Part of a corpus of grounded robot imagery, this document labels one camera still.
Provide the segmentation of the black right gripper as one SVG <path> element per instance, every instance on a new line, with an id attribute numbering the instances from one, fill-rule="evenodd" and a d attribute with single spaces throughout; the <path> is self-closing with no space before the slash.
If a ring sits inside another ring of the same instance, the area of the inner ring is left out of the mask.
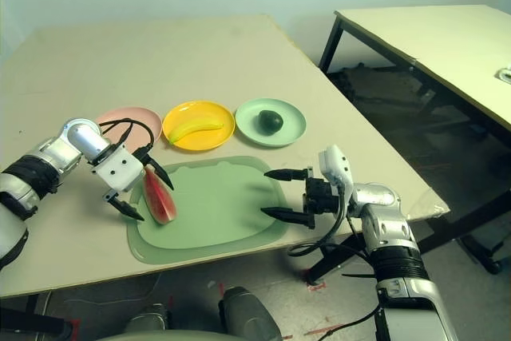
<path id="1" fill-rule="evenodd" d="M 339 193 L 331 184 L 313 176 L 312 167 L 306 169 L 273 169 L 264 173 L 273 180 L 292 181 L 305 180 L 303 194 L 303 212 L 295 212 L 291 208 L 266 207 L 260 211 L 266 215 L 290 224 L 301 224 L 315 229 L 315 216 L 323 213 L 339 212 Z"/>

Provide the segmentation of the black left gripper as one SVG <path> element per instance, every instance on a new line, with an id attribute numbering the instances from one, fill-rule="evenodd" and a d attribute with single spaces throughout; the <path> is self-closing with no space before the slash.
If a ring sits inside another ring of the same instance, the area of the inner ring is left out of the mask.
<path id="1" fill-rule="evenodd" d="M 172 191 L 174 190 L 171 179 L 165 169 L 151 156 L 144 155 L 141 163 L 147 171 L 152 172 L 160 181 L 162 181 Z M 144 221 L 145 218 L 138 213 L 138 211 L 129 203 L 123 200 L 119 200 L 118 192 L 116 190 L 107 191 L 102 199 L 112 205 L 121 215 L 127 216 L 128 218 Z"/>

